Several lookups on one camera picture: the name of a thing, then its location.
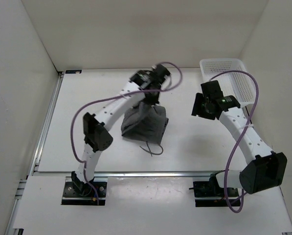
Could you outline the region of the grey drawstring shorts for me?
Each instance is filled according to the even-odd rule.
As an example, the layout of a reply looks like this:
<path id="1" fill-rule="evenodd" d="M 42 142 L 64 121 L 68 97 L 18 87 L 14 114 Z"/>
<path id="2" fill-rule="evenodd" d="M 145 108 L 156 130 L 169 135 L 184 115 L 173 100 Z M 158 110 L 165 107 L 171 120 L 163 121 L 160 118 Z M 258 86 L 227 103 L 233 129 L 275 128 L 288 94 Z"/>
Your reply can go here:
<path id="1" fill-rule="evenodd" d="M 148 149 L 143 150 L 151 156 L 159 156 L 164 152 L 161 142 L 168 122 L 165 107 L 149 105 L 141 101 L 124 113 L 121 136 L 133 141 L 145 142 Z M 149 143 L 158 145 L 161 152 L 151 151 Z"/>

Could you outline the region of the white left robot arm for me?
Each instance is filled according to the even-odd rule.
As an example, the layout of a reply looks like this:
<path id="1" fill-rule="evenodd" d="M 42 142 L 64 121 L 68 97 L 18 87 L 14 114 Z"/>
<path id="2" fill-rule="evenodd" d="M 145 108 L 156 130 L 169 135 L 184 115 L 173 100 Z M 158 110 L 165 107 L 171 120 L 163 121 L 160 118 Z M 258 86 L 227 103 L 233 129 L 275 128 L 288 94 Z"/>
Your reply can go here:
<path id="1" fill-rule="evenodd" d="M 164 107 L 158 104 L 161 86 L 171 77 L 170 71 L 162 64 L 151 70 L 138 70 L 125 84 L 119 95 L 107 98 L 109 102 L 96 114 L 83 115 L 84 152 L 78 157 L 74 143 L 74 125 L 77 116 L 90 102 L 74 115 L 70 125 L 70 143 L 79 167 L 71 173 L 76 192 L 81 196 L 90 194 L 94 171 L 101 154 L 110 147 L 113 137 L 110 130 L 123 116 L 121 135 L 138 141 L 159 144 L 164 135 L 168 117 Z"/>

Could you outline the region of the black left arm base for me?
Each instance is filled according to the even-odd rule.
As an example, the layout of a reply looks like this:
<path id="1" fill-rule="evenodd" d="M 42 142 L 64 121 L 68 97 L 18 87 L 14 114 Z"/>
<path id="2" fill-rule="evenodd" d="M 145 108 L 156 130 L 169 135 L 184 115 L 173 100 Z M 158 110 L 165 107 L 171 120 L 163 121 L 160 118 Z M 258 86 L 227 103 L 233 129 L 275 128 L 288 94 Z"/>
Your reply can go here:
<path id="1" fill-rule="evenodd" d="M 66 178 L 61 204 L 75 206 L 104 206 L 106 203 L 107 181 L 91 181 L 97 194 L 91 186 L 85 186 L 84 190 L 77 188 L 75 183 Z"/>

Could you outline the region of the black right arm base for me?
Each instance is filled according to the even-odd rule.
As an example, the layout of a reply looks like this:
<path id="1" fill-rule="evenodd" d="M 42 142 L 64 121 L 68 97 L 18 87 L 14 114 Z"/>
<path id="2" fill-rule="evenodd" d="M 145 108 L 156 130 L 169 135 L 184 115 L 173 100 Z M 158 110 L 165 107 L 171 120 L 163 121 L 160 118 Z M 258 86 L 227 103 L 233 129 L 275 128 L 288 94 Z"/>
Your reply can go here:
<path id="1" fill-rule="evenodd" d="M 189 188 L 193 191 L 195 206 L 202 208 L 228 207 L 224 190 L 224 171 L 198 172 L 193 175 L 193 185 Z M 239 193 L 241 183 L 240 171 L 230 170 L 227 178 L 227 195 L 230 206 L 234 210 L 243 206 L 242 194 Z"/>

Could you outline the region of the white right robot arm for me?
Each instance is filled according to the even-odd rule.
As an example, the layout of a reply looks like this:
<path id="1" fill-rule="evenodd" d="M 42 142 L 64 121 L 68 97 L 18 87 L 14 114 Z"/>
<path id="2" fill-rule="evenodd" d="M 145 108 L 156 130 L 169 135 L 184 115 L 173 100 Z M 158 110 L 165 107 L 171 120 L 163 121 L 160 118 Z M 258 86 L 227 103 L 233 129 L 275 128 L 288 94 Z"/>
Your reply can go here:
<path id="1" fill-rule="evenodd" d="M 203 83 L 201 88 L 202 92 L 196 94 L 192 115 L 219 120 L 237 142 L 247 163 L 242 171 L 230 171 L 226 180 L 224 172 L 213 173 L 209 191 L 219 196 L 226 188 L 240 188 L 254 194 L 281 185 L 287 165 L 286 156 L 282 152 L 274 152 L 252 127 L 241 136 L 247 119 L 237 99 L 223 95 L 217 80 Z"/>

